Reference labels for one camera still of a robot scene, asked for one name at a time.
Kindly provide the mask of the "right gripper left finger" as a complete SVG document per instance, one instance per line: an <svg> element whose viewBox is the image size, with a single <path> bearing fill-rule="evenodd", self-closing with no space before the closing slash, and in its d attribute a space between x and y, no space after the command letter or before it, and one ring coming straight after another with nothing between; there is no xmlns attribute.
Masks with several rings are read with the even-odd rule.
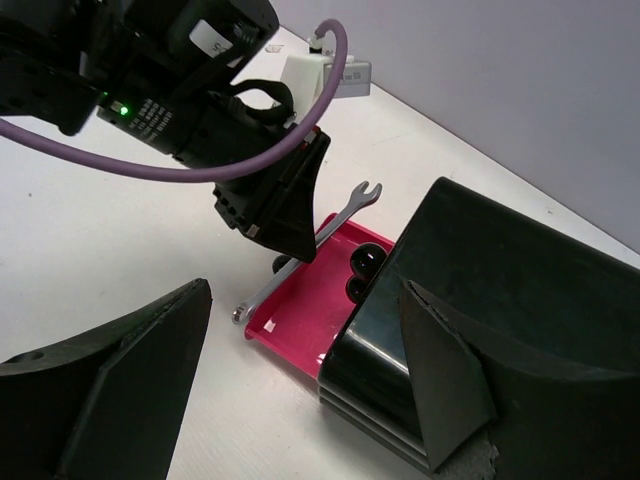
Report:
<svg viewBox="0 0 640 480"><path fill-rule="evenodd" d="M209 283L194 279L2 362L2 478L166 478L211 306Z"/></svg>

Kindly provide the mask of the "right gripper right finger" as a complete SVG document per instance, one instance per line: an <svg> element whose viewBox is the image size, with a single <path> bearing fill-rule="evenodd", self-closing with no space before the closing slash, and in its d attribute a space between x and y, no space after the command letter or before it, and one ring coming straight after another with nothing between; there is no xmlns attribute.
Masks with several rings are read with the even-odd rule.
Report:
<svg viewBox="0 0 640 480"><path fill-rule="evenodd" d="M497 479L635 479L639 372L529 346L418 284L399 293L401 338L426 468L475 440Z"/></svg>

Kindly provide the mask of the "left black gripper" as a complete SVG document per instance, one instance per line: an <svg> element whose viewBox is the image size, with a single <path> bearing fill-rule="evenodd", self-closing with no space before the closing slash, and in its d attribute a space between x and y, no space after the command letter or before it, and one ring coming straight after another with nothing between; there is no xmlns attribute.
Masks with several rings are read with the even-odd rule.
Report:
<svg viewBox="0 0 640 480"><path fill-rule="evenodd" d="M315 187L330 143L330 137L315 127L284 159L216 185L215 211L254 243L310 263L317 254Z"/></svg>

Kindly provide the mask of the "silver combination wrench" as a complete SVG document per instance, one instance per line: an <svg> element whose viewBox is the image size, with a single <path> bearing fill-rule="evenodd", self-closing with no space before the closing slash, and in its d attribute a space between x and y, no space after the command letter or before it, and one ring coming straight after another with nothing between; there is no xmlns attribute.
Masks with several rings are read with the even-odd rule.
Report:
<svg viewBox="0 0 640 480"><path fill-rule="evenodd" d="M382 191L383 185L381 183L377 183L372 189L369 189L368 181L358 184L352 190L346 206L316 234L316 249L320 250L320 247L353 215L376 203ZM235 325L246 325L266 299L274 293L285 280L295 273L301 265L302 261L295 259L291 259L284 264L264 287L236 307L231 316L232 322Z"/></svg>

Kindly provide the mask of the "pink bottom drawer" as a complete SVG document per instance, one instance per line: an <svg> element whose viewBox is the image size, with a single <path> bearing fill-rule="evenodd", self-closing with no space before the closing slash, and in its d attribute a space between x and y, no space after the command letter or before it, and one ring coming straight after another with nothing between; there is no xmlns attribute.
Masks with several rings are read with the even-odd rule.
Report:
<svg viewBox="0 0 640 480"><path fill-rule="evenodd" d="M364 243L390 251L394 242L353 221L346 222L257 309L244 329L255 340L316 379L325 355L355 305L348 299L350 257Z"/></svg>

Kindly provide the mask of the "black drawer cabinet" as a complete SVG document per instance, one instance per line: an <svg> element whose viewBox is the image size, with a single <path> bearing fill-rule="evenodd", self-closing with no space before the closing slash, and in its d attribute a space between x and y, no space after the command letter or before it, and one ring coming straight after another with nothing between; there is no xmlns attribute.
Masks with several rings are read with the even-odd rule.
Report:
<svg viewBox="0 0 640 480"><path fill-rule="evenodd" d="M426 468L401 338L399 293L412 281L529 346L639 372L639 272L452 180L428 191L329 349L321 402L430 479L497 479L475 440Z"/></svg>

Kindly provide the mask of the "pink top drawer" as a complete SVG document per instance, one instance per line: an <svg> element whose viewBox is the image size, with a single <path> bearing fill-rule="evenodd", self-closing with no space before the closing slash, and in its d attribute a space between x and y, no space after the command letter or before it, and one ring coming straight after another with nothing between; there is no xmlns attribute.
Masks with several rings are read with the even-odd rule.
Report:
<svg viewBox="0 0 640 480"><path fill-rule="evenodd" d="M364 243L358 246L350 257L353 274L365 281L372 280L386 261L388 252L379 244Z"/></svg>

